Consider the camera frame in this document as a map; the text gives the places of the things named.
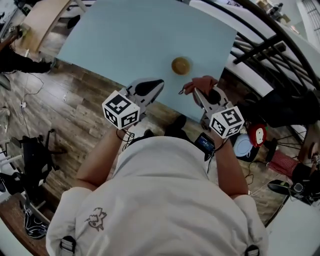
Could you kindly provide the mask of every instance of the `white t-shirt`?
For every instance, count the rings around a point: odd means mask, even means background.
[[[81,256],[239,256],[252,244],[265,256],[268,247],[255,201],[232,200],[208,180],[199,149],[162,136],[129,146],[97,190],[63,193],[46,236],[51,256],[68,235]]]

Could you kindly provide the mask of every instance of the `printed logo on shirt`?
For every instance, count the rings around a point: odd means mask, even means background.
[[[104,230],[104,218],[107,216],[103,209],[97,207],[93,210],[93,213],[85,220],[89,223],[89,226],[96,229],[97,231]]]

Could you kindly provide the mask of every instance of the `red cloth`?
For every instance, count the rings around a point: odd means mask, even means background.
[[[286,175],[288,178],[292,178],[292,172],[299,164],[297,160],[285,155],[279,150],[276,150],[271,162],[268,166],[277,173]]]

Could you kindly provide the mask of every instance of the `dark pants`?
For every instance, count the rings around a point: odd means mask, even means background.
[[[5,47],[0,52],[0,72],[21,71],[24,73],[45,73],[50,70],[50,63],[35,62],[30,58],[15,53]]]
[[[139,137],[139,138],[135,138],[131,143],[130,145],[132,145],[133,143],[135,142],[138,142],[138,141],[141,141],[143,139],[147,139],[147,138],[150,138],[150,137],[154,137],[154,133],[150,130],[147,130],[145,135],[142,136],[142,137]],[[187,136],[186,132],[182,129],[178,129],[176,128],[174,125],[169,125],[166,129],[165,129],[165,133],[164,133],[164,136],[168,136],[168,137],[176,137],[176,138],[179,138],[179,139],[183,139],[183,140],[186,140],[187,142],[190,142],[193,144],[193,142],[189,139],[189,137]]]

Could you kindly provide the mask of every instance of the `light blue table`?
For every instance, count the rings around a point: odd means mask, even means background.
[[[128,86],[139,78],[161,78],[157,101],[199,122],[203,110],[192,95],[179,95],[194,77],[219,79],[236,31],[175,0],[97,0],[68,36],[57,58]],[[171,69],[188,57],[188,75]]]

